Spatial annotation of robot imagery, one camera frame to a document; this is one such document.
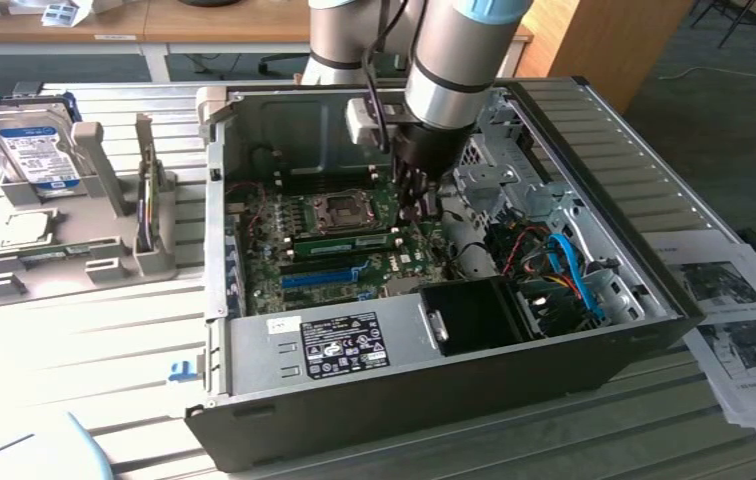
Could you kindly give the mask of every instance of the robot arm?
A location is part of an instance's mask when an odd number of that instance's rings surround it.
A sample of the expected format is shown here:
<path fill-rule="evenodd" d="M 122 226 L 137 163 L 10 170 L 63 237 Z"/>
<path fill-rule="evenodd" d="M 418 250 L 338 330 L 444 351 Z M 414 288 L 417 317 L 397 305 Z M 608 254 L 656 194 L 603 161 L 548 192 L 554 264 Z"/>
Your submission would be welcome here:
<path fill-rule="evenodd" d="M 454 165 L 488 99 L 530 0 L 310 0 L 312 55 L 302 83 L 362 84 L 364 51 L 412 54 L 404 102 L 382 118 L 376 105 L 349 105 L 352 137 L 390 132 L 400 201 L 410 206 Z M 401 15 L 392 31 L 396 15 Z M 388 112 L 389 105 L 378 105 Z M 394 123 L 393 118 L 406 118 Z"/>

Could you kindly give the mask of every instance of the slatted table surface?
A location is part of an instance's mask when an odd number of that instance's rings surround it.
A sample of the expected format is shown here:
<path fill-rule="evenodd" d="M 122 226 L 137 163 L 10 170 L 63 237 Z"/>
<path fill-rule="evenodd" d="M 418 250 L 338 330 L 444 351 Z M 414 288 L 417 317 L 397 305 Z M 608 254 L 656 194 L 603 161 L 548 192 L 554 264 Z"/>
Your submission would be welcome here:
<path fill-rule="evenodd" d="M 197 398 L 201 382 L 165 384 L 172 360 L 205 340 L 200 86 L 46 86 L 71 90 L 85 119 L 102 122 L 118 172 L 138 163 L 134 115 L 153 116 L 159 156 L 180 175 L 180 275 L 0 307 L 3 413 L 73 412 L 126 480 L 756 478 L 756 433 L 727 423 L 683 346 L 635 363 L 596 392 L 232 477 L 217 472 L 170 416 Z M 525 86 L 640 230 L 725 228 L 593 92 L 570 80 Z"/>

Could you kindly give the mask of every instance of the motherboard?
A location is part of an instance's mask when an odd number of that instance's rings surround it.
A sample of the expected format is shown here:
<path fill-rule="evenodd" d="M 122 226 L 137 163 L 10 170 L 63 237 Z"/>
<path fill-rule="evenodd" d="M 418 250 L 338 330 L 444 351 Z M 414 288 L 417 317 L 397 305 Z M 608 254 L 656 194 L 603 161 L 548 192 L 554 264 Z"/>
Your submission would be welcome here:
<path fill-rule="evenodd" d="M 400 222 L 396 198 L 374 168 L 229 186 L 248 315 L 406 294 L 458 275 L 440 218 Z"/>

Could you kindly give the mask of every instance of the desk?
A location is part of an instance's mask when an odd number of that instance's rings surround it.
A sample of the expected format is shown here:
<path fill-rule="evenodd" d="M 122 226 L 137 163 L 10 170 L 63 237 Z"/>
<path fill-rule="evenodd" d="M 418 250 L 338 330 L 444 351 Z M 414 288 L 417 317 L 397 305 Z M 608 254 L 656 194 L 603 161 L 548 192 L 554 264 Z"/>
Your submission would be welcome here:
<path fill-rule="evenodd" d="M 159 157 L 180 175 L 180 273 L 169 282 L 51 299 L 39 309 L 0 307 L 0 358 L 14 359 L 0 363 L 0 412 L 70 411 L 123 480 L 232 478 L 169 416 L 201 382 L 165 385 L 172 360 L 190 357 L 206 335 L 201 86 L 46 85 L 46 92 L 73 91 L 85 118 L 102 122 L 118 171 L 137 169 L 126 148 L 137 149 L 135 112 L 161 125 Z M 712 212 L 600 97 L 568 79 L 524 86 L 637 229 L 703 228 Z M 676 346 L 594 392 L 261 468 L 238 478 L 756 478 L 756 434 L 727 423 L 692 354 Z"/>
<path fill-rule="evenodd" d="M 532 33 L 521 27 L 501 77 L 513 77 Z M 154 82 L 170 82 L 167 55 L 309 53 L 308 0 L 242 0 L 218 8 L 178 0 L 139 0 L 74 28 L 41 26 L 38 15 L 0 17 L 0 55 L 142 55 Z"/>

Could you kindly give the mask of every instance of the gray carpet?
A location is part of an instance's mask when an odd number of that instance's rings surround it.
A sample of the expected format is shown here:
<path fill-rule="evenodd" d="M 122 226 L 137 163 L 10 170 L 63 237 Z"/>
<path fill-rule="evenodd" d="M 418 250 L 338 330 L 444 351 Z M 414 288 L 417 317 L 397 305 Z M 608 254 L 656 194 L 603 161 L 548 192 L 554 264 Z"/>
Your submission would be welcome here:
<path fill-rule="evenodd" d="M 699 71 L 680 80 L 659 80 L 693 66 L 756 72 L 756 27 L 741 26 L 725 48 L 716 44 L 731 20 L 711 13 L 696 29 L 691 18 L 673 36 L 636 96 L 627 118 L 699 194 L 735 227 L 756 228 L 756 78 Z M 184 56 L 169 59 L 172 77 L 182 80 L 262 78 L 260 55 L 206 61 L 214 73 L 193 73 Z M 304 60 L 273 64 L 281 77 L 304 69 Z M 145 61 L 114 56 L 3 56 L 0 92 L 17 81 L 149 81 Z"/>

